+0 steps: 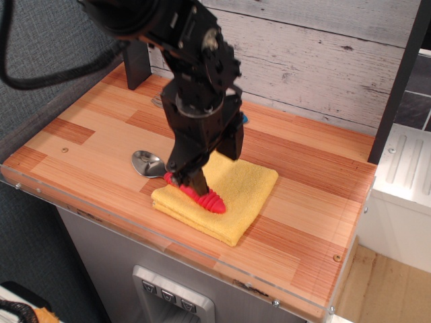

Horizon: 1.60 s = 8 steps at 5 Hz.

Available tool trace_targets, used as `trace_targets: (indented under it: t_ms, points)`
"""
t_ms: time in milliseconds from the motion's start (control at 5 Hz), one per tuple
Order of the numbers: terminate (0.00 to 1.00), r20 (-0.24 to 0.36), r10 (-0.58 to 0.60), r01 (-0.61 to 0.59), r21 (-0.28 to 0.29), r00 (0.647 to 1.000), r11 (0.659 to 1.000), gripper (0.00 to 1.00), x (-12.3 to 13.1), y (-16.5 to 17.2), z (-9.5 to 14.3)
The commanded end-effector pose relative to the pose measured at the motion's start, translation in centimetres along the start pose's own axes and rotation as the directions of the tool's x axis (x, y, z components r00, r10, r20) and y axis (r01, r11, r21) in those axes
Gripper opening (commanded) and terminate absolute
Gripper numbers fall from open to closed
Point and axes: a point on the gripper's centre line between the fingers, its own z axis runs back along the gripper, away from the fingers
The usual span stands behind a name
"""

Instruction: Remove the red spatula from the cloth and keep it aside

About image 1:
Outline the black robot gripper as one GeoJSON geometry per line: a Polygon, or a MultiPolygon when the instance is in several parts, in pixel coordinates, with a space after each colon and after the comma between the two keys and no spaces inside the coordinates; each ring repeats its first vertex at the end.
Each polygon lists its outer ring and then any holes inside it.
{"type": "Polygon", "coordinates": [[[208,193],[203,166],[217,151],[238,160],[242,151],[244,129],[241,92],[224,96],[208,112],[186,105],[179,97],[175,81],[162,90],[161,99],[169,127],[174,133],[174,147],[168,159],[168,171],[177,184],[188,184],[199,196],[208,193]]]}

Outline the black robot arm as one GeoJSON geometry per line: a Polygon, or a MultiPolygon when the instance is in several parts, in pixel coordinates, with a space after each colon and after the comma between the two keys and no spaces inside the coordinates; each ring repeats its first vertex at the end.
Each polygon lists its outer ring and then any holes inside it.
{"type": "Polygon", "coordinates": [[[234,84],[240,62],[216,17],[198,1],[84,1],[83,7],[108,35],[162,53],[174,76],[161,93],[175,138],[166,166],[177,185],[206,194],[210,154],[238,159],[244,136],[242,92],[234,84]]]}

